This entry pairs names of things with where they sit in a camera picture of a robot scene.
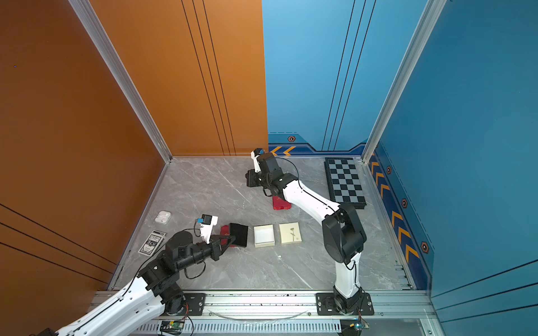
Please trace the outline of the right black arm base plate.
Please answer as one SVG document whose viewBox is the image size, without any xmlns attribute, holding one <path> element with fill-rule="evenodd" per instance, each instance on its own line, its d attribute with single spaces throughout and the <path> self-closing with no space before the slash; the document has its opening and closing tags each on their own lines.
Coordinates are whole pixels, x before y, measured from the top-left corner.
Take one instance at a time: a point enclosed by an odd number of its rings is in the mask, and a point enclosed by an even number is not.
<svg viewBox="0 0 538 336">
<path fill-rule="evenodd" d="M 341 294 L 316 293 L 317 313 L 320 316 L 331 315 L 362 315 L 373 316 L 374 304 L 369 293 L 361 290 L 351 298 L 344 298 Z"/>
</svg>

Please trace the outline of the cream box base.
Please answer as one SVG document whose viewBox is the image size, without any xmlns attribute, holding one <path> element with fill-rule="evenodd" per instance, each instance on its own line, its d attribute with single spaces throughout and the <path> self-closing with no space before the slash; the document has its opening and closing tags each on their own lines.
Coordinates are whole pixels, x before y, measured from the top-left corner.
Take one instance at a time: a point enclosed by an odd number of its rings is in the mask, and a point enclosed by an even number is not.
<svg viewBox="0 0 538 336">
<path fill-rule="evenodd" d="M 258 225 L 254 227 L 254 245 L 256 248 L 275 245 L 274 225 Z"/>
</svg>

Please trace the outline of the red jewelry box lid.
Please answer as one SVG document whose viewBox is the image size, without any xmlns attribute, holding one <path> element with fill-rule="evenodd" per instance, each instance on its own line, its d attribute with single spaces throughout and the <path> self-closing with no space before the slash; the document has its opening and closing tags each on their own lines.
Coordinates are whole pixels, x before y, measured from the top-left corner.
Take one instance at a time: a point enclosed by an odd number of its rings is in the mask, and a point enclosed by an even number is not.
<svg viewBox="0 0 538 336">
<path fill-rule="evenodd" d="M 289 210 L 292 208 L 292 204 L 281 199 L 278 196 L 273 196 L 273 209 L 277 211 Z"/>
</svg>

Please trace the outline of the cream lotus print box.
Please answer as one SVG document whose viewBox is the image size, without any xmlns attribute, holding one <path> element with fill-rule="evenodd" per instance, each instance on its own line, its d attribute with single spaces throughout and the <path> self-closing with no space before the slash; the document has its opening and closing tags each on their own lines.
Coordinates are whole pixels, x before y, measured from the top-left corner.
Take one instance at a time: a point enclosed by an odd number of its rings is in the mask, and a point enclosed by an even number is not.
<svg viewBox="0 0 538 336">
<path fill-rule="evenodd" d="M 279 229 L 281 244 L 296 244 L 302 242 L 300 226 L 298 222 L 280 224 Z"/>
</svg>

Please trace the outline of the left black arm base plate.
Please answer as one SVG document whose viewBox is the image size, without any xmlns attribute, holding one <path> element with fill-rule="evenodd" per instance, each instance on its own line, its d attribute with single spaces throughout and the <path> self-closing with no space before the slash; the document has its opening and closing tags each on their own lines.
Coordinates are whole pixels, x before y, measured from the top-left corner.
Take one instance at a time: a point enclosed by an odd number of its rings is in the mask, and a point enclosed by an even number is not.
<svg viewBox="0 0 538 336">
<path fill-rule="evenodd" d="M 172 298 L 165 306 L 169 316 L 202 316 L 205 307 L 205 293 L 183 293 Z"/>
</svg>

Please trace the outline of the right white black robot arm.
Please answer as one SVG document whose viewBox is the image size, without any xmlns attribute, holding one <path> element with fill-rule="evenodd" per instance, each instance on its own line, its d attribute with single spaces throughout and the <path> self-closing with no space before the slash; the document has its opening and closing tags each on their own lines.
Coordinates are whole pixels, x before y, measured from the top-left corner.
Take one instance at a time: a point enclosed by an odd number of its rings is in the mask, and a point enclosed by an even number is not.
<svg viewBox="0 0 538 336">
<path fill-rule="evenodd" d="M 266 173 L 251 169 L 245 178 L 248 187 L 262 187 L 270 196 L 278 196 L 299 207 L 321 225 L 324 249 L 336 266 L 333 285 L 336 310 L 341 314 L 359 311 L 366 300 L 366 292 L 360 284 L 359 264 L 367 235 L 355 208 L 320 196 L 297 176 L 283 173 L 281 169 Z"/>
</svg>

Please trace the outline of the red jewelry box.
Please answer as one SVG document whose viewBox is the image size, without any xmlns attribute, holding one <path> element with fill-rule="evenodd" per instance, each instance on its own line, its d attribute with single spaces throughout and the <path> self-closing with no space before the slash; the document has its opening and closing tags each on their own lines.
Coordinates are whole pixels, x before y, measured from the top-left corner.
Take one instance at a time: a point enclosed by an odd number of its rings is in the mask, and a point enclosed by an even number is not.
<svg viewBox="0 0 538 336">
<path fill-rule="evenodd" d="M 230 227 L 229 225 L 223 225 L 220 229 L 220 235 L 228 236 L 230 235 Z M 221 246 L 225 246 L 228 243 L 228 239 L 221 240 Z"/>
</svg>

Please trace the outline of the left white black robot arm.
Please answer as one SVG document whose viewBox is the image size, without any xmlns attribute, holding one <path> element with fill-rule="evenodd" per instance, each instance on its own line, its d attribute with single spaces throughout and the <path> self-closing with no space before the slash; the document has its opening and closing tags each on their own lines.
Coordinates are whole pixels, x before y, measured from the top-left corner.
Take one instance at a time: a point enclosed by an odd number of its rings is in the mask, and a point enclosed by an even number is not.
<svg viewBox="0 0 538 336">
<path fill-rule="evenodd" d="M 184 306 L 184 292 L 177 284 L 180 272 L 207 258 L 217 261 L 234 241 L 234 236 L 212 235 L 208 243 L 194 243 L 190 232 L 177 232 L 108 300 L 59 330 L 46 328 L 39 334 L 129 335 L 165 312 L 179 312 Z"/>
</svg>

